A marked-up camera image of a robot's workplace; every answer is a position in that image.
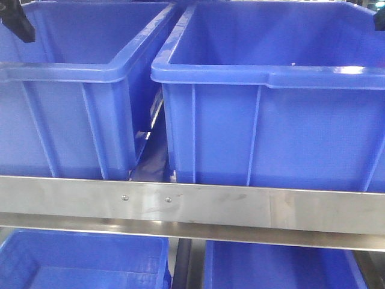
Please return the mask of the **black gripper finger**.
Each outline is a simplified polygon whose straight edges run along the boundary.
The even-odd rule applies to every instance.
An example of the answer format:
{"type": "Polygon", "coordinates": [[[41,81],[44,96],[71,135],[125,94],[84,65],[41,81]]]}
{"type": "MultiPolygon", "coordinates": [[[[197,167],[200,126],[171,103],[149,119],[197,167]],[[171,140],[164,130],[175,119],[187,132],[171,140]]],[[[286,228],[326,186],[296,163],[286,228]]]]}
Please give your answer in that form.
{"type": "Polygon", "coordinates": [[[20,1],[1,0],[1,22],[24,43],[35,42],[35,28],[28,20],[20,1]]]}
{"type": "Polygon", "coordinates": [[[385,31],[385,8],[379,9],[373,16],[376,31],[385,31]]]}

